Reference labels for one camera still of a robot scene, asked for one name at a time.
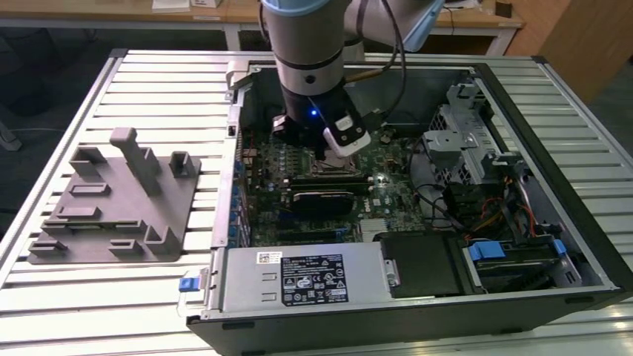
wooden desk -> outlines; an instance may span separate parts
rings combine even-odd
[[[483,8],[440,15],[434,35],[491,36],[487,54],[501,56],[523,22],[489,15]],[[152,0],[1,0],[0,26],[222,30],[228,50],[240,50],[241,30],[258,30],[256,0],[224,0],[220,7],[192,7],[186,13],[152,13]]]

slotted aluminum table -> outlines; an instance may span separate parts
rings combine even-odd
[[[269,53],[129,51],[110,57],[0,245],[0,352],[9,355],[214,355],[184,317],[201,292],[178,300],[178,278],[209,263],[229,104],[232,62]],[[369,61],[385,61],[368,55]],[[623,259],[633,262],[633,161],[550,69],[530,58],[414,56],[410,62],[486,62]],[[38,265],[28,246],[66,186],[69,156],[109,130],[132,126],[156,156],[189,151],[202,161],[177,262]],[[501,136],[513,146],[507,132]],[[531,332],[364,346],[301,355],[622,355],[633,352],[630,301],[571,314]]]

motherboard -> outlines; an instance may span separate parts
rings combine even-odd
[[[322,160],[273,137],[244,142],[253,246],[362,242],[425,229],[406,168],[410,139],[377,131],[357,155],[325,151]]]

blue tab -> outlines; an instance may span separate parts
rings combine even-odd
[[[475,245],[471,245],[469,248],[467,248],[467,252],[470,253],[470,259],[473,261],[478,261],[481,259],[481,254],[478,253],[478,248]]]
[[[562,256],[563,254],[566,254],[566,247],[565,245],[562,245],[562,241],[558,239],[554,240],[554,248],[555,248],[555,252],[558,253],[558,256]]]
[[[505,257],[503,249],[497,241],[481,241],[474,243],[467,248],[467,252],[470,253],[470,259],[473,261]]]
[[[200,277],[181,278],[178,284],[180,292],[185,293],[188,291],[200,290]]]

gray plastic holder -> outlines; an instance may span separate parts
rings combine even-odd
[[[116,128],[109,141],[124,158],[74,152],[76,173],[29,246],[33,264],[169,262],[182,253],[200,159],[181,151],[156,158],[133,128]]]

